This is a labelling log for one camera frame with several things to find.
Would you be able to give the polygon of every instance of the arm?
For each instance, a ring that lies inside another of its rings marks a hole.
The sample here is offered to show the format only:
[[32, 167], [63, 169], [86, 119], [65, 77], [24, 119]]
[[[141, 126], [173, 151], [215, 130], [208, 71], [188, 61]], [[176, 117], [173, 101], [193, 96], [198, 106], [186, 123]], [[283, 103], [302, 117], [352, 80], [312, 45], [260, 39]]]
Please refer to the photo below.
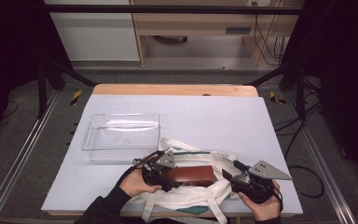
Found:
[[[275, 193], [278, 194], [279, 184], [274, 180]], [[243, 203], [248, 206], [255, 215], [256, 224], [281, 224], [280, 202], [271, 196], [264, 203], [254, 203], [245, 194], [238, 193]]]
[[75, 224], [119, 223], [120, 210], [131, 197], [143, 192], [155, 192], [158, 189], [161, 189], [161, 186], [146, 185], [141, 169], [131, 167], [118, 180], [112, 191], [105, 198], [98, 197]]

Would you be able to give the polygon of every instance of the white tabletop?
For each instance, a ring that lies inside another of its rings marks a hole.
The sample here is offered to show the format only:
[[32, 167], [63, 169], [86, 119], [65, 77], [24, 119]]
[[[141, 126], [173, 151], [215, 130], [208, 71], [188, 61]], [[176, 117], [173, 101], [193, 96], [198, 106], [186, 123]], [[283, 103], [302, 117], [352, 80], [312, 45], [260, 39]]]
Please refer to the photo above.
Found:
[[[130, 165], [90, 161], [90, 152], [82, 150], [90, 118], [93, 114], [139, 113], [159, 114], [160, 137], [202, 150], [230, 153], [250, 166], [263, 160], [290, 174], [261, 97], [92, 94], [43, 211], [53, 215], [82, 214], [96, 197], [109, 193]], [[278, 183], [284, 202], [282, 215], [302, 214], [293, 182], [278, 180]], [[140, 216], [143, 208], [143, 203], [128, 202], [122, 215]], [[224, 200], [220, 208], [228, 217], [251, 214], [239, 199]], [[152, 216], [164, 215], [186, 216], [155, 207]]]

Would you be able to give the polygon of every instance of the hand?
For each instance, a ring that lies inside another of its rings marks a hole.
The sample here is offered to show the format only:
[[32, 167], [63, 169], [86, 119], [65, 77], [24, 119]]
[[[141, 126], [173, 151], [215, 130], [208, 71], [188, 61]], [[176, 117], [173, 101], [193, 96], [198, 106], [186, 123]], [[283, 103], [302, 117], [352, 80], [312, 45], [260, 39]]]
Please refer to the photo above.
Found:
[[[279, 189], [279, 184], [272, 180], [272, 183], [276, 189], [274, 189], [275, 193], [279, 195], [277, 189]], [[255, 215], [256, 221], [265, 221], [280, 215], [280, 203], [275, 196], [271, 196], [264, 203], [254, 203], [252, 202], [248, 196], [239, 192], [238, 196], [240, 196], [242, 202], [248, 206]]]
[[154, 193], [162, 186], [148, 186], [142, 178], [142, 169], [135, 169], [127, 175], [120, 183], [119, 187], [131, 197], [144, 192]]

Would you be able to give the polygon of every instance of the black sleeve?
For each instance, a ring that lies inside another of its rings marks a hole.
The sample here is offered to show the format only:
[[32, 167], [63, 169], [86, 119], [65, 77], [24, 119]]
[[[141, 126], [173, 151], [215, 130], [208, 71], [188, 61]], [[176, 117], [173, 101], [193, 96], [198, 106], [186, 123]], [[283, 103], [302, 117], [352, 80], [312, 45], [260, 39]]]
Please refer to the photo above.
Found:
[[275, 217], [273, 219], [265, 220], [265, 221], [256, 221], [255, 224], [282, 224], [281, 216]]
[[105, 197], [98, 197], [75, 224], [116, 224], [121, 220], [120, 210], [131, 197], [115, 186]]

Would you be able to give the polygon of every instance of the black horizontal bar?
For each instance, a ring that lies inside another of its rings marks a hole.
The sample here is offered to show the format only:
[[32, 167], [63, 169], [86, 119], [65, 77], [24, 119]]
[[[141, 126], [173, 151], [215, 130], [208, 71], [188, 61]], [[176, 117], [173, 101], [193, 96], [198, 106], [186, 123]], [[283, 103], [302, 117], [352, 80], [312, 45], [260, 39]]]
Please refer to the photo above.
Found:
[[45, 5], [25, 6], [25, 9], [44, 9], [66, 13], [180, 13], [180, 14], [252, 14], [305, 15], [322, 13], [301, 7], [216, 7], [216, 6], [122, 6], [122, 5]]

